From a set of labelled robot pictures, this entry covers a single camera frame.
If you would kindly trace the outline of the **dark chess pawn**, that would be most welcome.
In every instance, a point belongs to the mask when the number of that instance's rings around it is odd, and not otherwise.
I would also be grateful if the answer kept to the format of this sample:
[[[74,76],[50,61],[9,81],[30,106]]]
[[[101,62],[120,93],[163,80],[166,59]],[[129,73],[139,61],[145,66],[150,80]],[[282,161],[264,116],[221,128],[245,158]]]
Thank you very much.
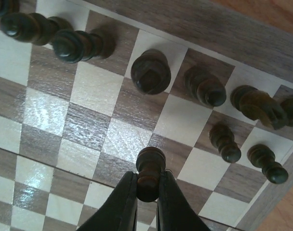
[[[138,171],[137,198],[154,202],[159,197],[160,175],[166,169],[166,157],[162,150],[149,146],[142,149],[136,160]]]
[[[227,125],[223,123],[215,124],[209,131],[209,139],[224,161],[236,163],[240,160],[241,150],[235,142],[233,132]]]
[[[247,152],[247,158],[251,164],[262,170],[268,181],[274,184],[282,184],[288,180],[287,170],[275,161],[274,152],[264,144],[257,144]]]
[[[293,98],[284,100],[280,105],[287,114],[287,126],[293,127]]]

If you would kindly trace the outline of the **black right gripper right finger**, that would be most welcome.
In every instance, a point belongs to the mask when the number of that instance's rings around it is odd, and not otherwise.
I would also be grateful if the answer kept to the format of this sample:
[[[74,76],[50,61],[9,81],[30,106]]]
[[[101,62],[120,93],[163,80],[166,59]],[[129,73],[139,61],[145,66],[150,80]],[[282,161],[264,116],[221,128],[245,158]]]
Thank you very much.
[[[170,171],[160,175],[156,228],[158,231],[210,230],[190,207]]]

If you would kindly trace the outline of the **dark chess piece tall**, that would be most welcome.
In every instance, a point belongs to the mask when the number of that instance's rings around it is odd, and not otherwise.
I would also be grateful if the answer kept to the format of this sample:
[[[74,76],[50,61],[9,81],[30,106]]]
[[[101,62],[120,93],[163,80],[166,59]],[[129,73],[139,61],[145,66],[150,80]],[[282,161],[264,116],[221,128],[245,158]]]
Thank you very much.
[[[61,61],[74,64],[92,58],[108,58],[113,54],[116,42],[113,35],[101,28],[90,32],[63,29],[55,34],[52,47]]]

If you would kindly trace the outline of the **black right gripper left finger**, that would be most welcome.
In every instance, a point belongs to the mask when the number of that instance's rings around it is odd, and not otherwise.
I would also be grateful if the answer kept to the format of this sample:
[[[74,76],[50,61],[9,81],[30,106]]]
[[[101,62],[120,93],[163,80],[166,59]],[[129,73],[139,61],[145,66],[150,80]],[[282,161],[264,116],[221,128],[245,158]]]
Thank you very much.
[[[137,174],[127,171],[104,204],[79,231],[135,231],[137,226]]]

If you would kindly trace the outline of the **dark chess knight piece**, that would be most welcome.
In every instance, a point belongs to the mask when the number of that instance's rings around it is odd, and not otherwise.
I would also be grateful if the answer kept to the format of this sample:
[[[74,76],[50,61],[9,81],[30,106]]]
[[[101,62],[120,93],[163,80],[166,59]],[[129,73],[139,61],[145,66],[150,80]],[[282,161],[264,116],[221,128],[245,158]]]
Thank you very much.
[[[156,49],[143,52],[133,62],[131,79],[143,94],[156,95],[164,92],[171,82],[171,70],[166,56]]]

